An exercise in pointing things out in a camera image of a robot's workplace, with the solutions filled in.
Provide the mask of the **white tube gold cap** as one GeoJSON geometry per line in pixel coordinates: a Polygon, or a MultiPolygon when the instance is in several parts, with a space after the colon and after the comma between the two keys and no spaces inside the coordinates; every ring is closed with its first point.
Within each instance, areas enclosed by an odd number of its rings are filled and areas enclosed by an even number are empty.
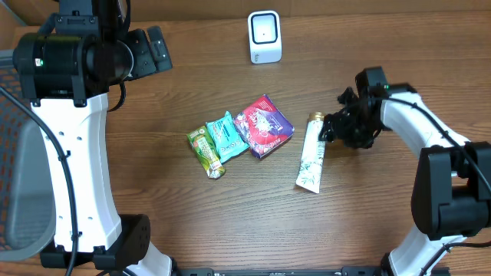
{"type": "Polygon", "coordinates": [[[309,114],[305,139],[302,147],[300,168],[295,184],[318,194],[320,192],[325,141],[319,140],[325,114],[314,112],[309,114]]]}

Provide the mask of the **red purple snack package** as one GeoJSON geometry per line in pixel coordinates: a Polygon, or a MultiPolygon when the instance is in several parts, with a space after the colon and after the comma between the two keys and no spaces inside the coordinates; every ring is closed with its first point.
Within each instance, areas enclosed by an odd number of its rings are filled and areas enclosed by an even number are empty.
{"type": "Polygon", "coordinates": [[[238,113],[233,123],[249,145],[252,155],[258,159],[272,153],[295,132],[292,124],[266,94],[238,113]]]}

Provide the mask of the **teal wet wipes pack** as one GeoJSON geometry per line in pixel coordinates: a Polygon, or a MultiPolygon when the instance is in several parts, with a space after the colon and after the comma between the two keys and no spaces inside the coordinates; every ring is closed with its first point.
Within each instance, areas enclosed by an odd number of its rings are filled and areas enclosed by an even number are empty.
{"type": "Polygon", "coordinates": [[[236,130],[229,111],[225,112],[224,117],[213,122],[207,122],[206,128],[215,143],[221,163],[226,163],[229,159],[240,155],[249,148],[249,145],[236,130]]]}

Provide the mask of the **green noodle snack pack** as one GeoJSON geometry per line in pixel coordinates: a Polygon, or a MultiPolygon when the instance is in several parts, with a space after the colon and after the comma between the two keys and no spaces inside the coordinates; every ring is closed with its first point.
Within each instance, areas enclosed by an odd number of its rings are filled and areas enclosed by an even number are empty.
{"type": "Polygon", "coordinates": [[[210,179],[219,179],[226,172],[223,167],[215,143],[205,126],[200,126],[187,134],[189,143],[197,159],[210,179]]]}

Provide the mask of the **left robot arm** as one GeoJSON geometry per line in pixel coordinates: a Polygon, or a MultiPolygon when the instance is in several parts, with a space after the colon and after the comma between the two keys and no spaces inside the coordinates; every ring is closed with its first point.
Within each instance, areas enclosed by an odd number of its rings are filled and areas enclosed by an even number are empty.
{"type": "Polygon", "coordinates": [[[54,193],[55,230],[45,268],[71,273],[173,276],[176,262],[150,240],[146,215],[117,212],[110,187],[106,122],[111,86],[169,70],[162,33],[131,30],[128,1],[62,1],[13,52],[25,112],[41,130],[54,193]]]}

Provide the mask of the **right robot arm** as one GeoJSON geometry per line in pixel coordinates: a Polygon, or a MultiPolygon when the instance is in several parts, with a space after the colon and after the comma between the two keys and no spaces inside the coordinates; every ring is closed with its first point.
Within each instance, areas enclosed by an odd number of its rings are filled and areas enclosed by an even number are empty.
{"type": "Polygon", "coordinates": [[[488,248],[467,238],[490,226],[490,144],[472,142],[443,123],[408,83],[390,84],[368,67],[325,116],[320,141],[368,149],[383,131],[396,133],[418,158],[411,196],[414,226],[377,267],[345,267],[343,275],[448,275],[436,264],[453,248],[488,248]]]}

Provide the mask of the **white barcode scanner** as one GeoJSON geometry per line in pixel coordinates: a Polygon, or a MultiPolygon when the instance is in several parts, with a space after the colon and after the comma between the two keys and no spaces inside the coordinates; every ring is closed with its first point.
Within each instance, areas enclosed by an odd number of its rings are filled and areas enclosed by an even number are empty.
{"type": "Polygon", "coordinates": [[[275,63],[282,58],[280,17],[276,11],[254,11],[248,16],[249,51],[253,64],[275,63]]]}

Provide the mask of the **grey plastic basket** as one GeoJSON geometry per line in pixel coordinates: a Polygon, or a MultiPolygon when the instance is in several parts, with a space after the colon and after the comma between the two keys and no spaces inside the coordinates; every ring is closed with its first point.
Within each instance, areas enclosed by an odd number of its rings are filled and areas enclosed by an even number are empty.
{"type": "Polygon", "coordinates": [[[55,230],[48,159],[38,125],[1,97],[1,261],[39,253],[55,230]]]}

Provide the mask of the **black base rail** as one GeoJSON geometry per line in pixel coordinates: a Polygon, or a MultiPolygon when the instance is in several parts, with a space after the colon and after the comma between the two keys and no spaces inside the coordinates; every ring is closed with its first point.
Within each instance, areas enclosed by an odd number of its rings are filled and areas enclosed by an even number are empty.
{"type": "Polygon", "coordinates": [[[301,269],[301,270],[228,270],[211,268],[177,268],[172,276],[389,276],[376,266],[346,266],[339,269],[301,269]]]}

